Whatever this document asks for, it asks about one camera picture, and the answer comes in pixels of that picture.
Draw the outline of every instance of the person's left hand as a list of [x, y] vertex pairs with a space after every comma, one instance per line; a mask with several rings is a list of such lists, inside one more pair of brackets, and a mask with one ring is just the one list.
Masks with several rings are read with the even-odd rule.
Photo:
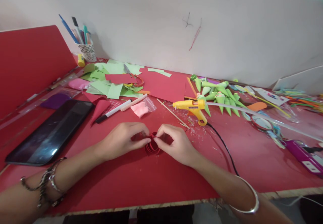
[[142, 148], [151, 141], [149, 138], [132, 141], [131, 137], [142, 132], [148, 136], [149, 130], [143, 123], [125, 122], [117, 125], [102, 141], [96, 145], [96, 154], [103, 161], [112, 160], [127, 152]]

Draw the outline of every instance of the red table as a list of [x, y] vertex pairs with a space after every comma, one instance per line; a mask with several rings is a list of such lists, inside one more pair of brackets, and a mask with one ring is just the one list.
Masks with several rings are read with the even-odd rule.
[[[150, 97], [157, 110], [139, 119], [132, 110], [117, 112], [104, 123], [90, 127], [91, 114], [71, 139], [61, 156], [71, 157], [102, 140], [118, 123], [143, 122], [150, 132], [162, 123], [181, 126], [160, 103]], [[84, 95], [76, 99], [87, 100]], [[165, 102], [173, 110], [171, 103]], [[194, 116], [185, 110], [174, 110], [190, 129], [186, 131], [194, 147], [222, 168], [234, 172], [222, 142], [208, 126], [201, 127]], [[268, 198], [323, 193], [323, 180], [301, 166], [288, 150], [278, 148], [266, 134], [256, 130], [243, 117], [223, 115], [216, 106], [210, 106], [212, 117], [207, 120], [217, 129], [227, 144], [241, 177]], [[37, 128], [53, 110], [37, 108], [0, 131], [0, 160]], [[285, 123], [274, 109], [267, 112]], [[305, 110], [297, 111], [301, 123], [289, 123], [303, 131], [323, 137], [323, 118]], [[285, 137], [299, 139], [309, 146], [316, 140], [282, 129]], [[17, 183], [22, 176], [30, 176], [45, 167], [9, 165], [0, 175], [0, 191]], [[193, 169], [186, 167], [168, 154], [147, 156], [144, 149], [130, 152], [93, 169], [69, 192], [57, 208], [48, 214], [83, 214], [100, 211], [141, 207], [161, 207], [174, 204], [197, 203], [218, 198], [219, 195]]]

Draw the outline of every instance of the pen holder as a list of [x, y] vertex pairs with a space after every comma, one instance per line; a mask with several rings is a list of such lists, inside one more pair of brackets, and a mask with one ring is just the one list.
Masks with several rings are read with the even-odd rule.
[[97, 61], [93, 44], [77, 44], [77, 46], [80, 49], [82, 56], [87, 62]]

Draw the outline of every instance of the white wall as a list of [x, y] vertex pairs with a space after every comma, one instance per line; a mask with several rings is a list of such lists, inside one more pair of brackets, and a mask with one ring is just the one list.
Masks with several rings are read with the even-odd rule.
[[99, 57], [258, 86], [323, 64], [319, 1], [0, 0], [0, 30], [56, 24], [75, 52], [58, 13], [88, 26]]

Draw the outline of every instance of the smartphone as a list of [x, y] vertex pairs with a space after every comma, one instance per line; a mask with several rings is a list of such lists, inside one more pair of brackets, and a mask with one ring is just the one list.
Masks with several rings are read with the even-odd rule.
[[8, 154], [9, 164], [43, 166], [56, 160], [94, 105], [68, 100]]

